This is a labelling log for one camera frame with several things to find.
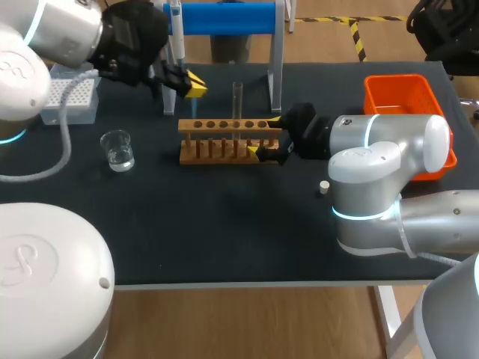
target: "test tube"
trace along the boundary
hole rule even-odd
[[[242,112],[242,83],[233,82],[233,121],[241,120]],[[240,140],[241,134],[239,132],[233,132],[232,139]]]

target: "black table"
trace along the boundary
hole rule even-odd
[[[243,118],[271,117],[264,65],[192,69],[210,88],[199,118],[231,116],[233,81],[244,84]],[[411,185],[403,194],[479,188],[478,140],[440,63],[285,65],[282,106],[309,101],[324,115],[361,114],[364,78],[389,73],[428,79],[458,158],[442,180]],[[67,168],[41,182],[0,185],[0,203],[50,203],[86,218],[110,247],[118,285],[380,283],[430,280],[447,269],[405,254],[361,258],[342,251],[330,203],[314,196],[327,179],[326,162],[293,157],[284,167],[179,166],[177,118],[191,117],[189,102],[177,103],[175,117],[163,117],[146,88],[103,80],[99,95],[97,122],[71,129]],[[128,173],[108,169],[99,141],[110,129],[132,136],[136,164]],[[58,129],[38,126],[10,146],[1,172],[41,171],[60,153]]]

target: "orange plastic basket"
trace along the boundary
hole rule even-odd
[[[439,114],[444,117],[427,80],[418,74],[369,76],[364,81],[365,114]],[[419,174],[413,181],[434,181],[456,167],[457,158],[452,149],[451,134],[449,157],[444,167],[434,174]]]

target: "robotic arm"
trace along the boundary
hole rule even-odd
[[[436,115],[353,115],[334,121],[298,104],[269,121],[286,129],[278,150],[250,147],[260,161],[328,159],[340,246],[351,254],[479,251],[479,191],[401,199],[417,174],[439,171],[449,127]]]
[[[168,17],[150,2],[129,0],[102,14],[93,0],[0,1],[0,120],[24,121],[46,104],[47,58],[67,67],[89,61],[100,76],[153,95],[164,84],[200,97],[204,83],[181,67],[150,67],[168,42]]]

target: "wooden test tube rack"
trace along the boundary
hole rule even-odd
[[[267,120],[179,120],[178,132],[185,135],[181,142],[182,165],[249,165],[259,162],[251,156],[248,146],[278,148],[281,129],[269,127]],[[232,133],[261,134],[266,139],[231,138]],[[222,139],[192,139],[192,135],[225,134]]]

